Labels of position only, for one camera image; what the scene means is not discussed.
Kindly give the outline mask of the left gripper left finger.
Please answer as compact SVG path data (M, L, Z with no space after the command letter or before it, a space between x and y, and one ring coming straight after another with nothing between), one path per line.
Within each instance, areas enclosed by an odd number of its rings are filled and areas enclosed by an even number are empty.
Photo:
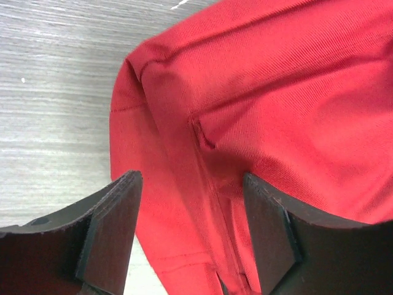
M142 175L23 226L1 229L2 294L123 294Z

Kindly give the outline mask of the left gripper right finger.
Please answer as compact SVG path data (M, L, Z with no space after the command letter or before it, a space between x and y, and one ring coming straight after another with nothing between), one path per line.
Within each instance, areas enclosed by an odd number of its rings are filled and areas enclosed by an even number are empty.
M319 210L256 175L243 195L263 294L391 294L392 222Z

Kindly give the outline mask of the red backpack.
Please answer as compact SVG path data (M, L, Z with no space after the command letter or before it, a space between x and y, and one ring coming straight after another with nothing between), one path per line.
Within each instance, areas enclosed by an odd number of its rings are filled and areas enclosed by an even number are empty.
M109 125L112 178L144 178L136 235L166 292L260 294L246 172L392 218L392 2L218 2L127 56Z

